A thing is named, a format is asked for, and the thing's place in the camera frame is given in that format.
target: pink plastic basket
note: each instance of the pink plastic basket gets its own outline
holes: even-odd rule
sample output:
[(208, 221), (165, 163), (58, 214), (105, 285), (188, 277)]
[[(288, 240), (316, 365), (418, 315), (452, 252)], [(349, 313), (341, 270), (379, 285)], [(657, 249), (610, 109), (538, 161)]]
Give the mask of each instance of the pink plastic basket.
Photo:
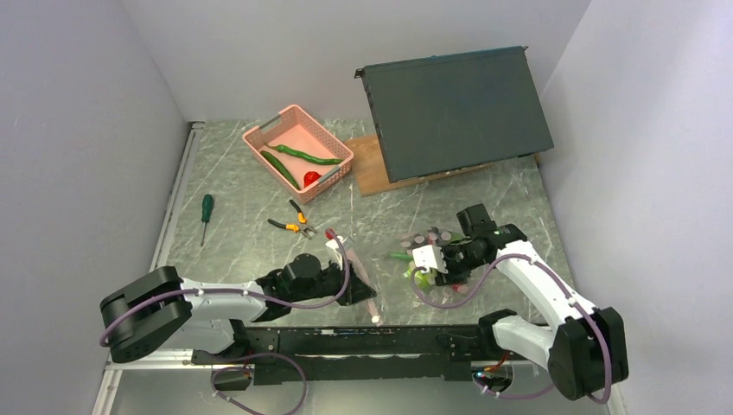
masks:
[[(305, 204), (312, 201), (323, 190), (338, 182), (351, 170), (354, 153), (344, 143), (334, 137), (328, 130), (318, 124), (307, 112), (298, 105), (290, 105), (275, 118), (254, 127), (242, 136), (249, 145), (254, 156), (295, 196), (298, 202)], [(337, 166), (320, 166), (308, 163), (303, 159), (278, 153), (267, 148), (284, 144), (294, 150), (304, 151), (311, 156), (320, 158), (342, 158)], [(283, 175), (262, 157), (261, 150), (269, 151), (295, 177), (300, 190), (294, 188)], [(321, 178), (305, 188), (303, 176), (309, 171), (316, 171)]]

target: white wall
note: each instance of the white wall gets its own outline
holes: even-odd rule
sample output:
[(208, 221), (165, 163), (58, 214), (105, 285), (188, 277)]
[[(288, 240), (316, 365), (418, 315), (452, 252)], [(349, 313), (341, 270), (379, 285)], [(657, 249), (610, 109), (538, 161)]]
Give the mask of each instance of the white wall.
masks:
[(541, 101), (570, 268), (626, 324), (630, 413), (730, 413), (733, 5), (594, 0)]
[(188, 120), (369, 118), (354, 70), (526, 45), (545, 87), (590, 0), (123, 0)]
[(116, 0), (0, 9), (0, 413), (89, 413), (187, 127)]

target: green chili pepper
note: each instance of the green chili pepper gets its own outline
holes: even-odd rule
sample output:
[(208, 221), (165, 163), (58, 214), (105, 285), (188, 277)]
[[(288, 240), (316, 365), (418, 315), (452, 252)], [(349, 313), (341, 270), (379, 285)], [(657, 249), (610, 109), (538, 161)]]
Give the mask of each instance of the green chili pepper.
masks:
[(293, 177), (293, 175), (288, 171), (288, 169), (285, 168), (282, 162), (280, 160), (277, 160), (277, 157), (272, 155), (270, 152), (267, 151), (260, 151), (259, 154), (262, 155), (262, 157), (265, 158), (270, 164), (272, 164), (272, 167), (275, 168), (278, 172), (280, 172), (281, 175), (283, 175), (284, 178), (290, 182), (290, 184), (293, 185), (294, 188), (300, 190), (300, 186), (297, 185), (296, 178)]
[(274, 151), (277, 151), (278, 153), (285, 153), (288, 156), (298, 157), (302, 158), (306, 162), (313, 163), (313, 164), (320, 164), (321, 166), (329, 166), (331, 164), (338, 164), (343, 162), (343, 159), (340, 158), (318, 158), (315, 156), (311, 156), (308, 153), (304, 153), (300, 150), (295, 150), (287, 145), (276, 145), (275, 147), (272, 147), (271, 145), (268, 145), (271, 149)]

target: screwdriver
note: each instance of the screwdriver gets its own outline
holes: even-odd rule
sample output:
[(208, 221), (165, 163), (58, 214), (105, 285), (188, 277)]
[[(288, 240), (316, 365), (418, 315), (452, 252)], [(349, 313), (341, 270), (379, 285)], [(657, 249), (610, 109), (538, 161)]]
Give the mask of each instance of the screwdriver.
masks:
[(204, 224), (204, 232), (201, 234), (201, 246), (204, 246), (204, 239), (206, 238), (206, 225), (211, 220), (212, 210), (214, 210), (214, 197), (210, 194), (205, 194), (204, 200), (201, 203), (201, 223)]

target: basket handle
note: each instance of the basket handle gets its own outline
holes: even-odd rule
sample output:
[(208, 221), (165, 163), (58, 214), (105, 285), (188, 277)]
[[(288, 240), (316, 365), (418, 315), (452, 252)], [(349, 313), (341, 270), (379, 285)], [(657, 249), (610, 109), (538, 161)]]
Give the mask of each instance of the basket handle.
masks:
[(336, 173), (338, 173), (339, 170), (341, 170), (341, 166), (336, 166), (332, 168), (331, 170), (328, 171), (328, 173), (318, 178), (318, 184), (321, 184), (327, 181), (330, 176), (335, 175)]
[(262, 132), (265, 132), (265, 128), (267, 128), (267, 127), (268, 127), (268, 126), (269, 126), (270, 124), (274, 123), (275, 121), (279, 121), (279, 120), (280, 120), (280, 114), (278, 114), (278, 115), (276, 115), (275, 117), (273, 117), (273, 118), (272, 118), (272, 119), (271, 119), (270, 121), (267, 121), (266, 123), (264, 123), (264, 124), (260, 125), (260, 126), (259, 126), (259, 129), (260, 129), (260, 130), (261, 130)]

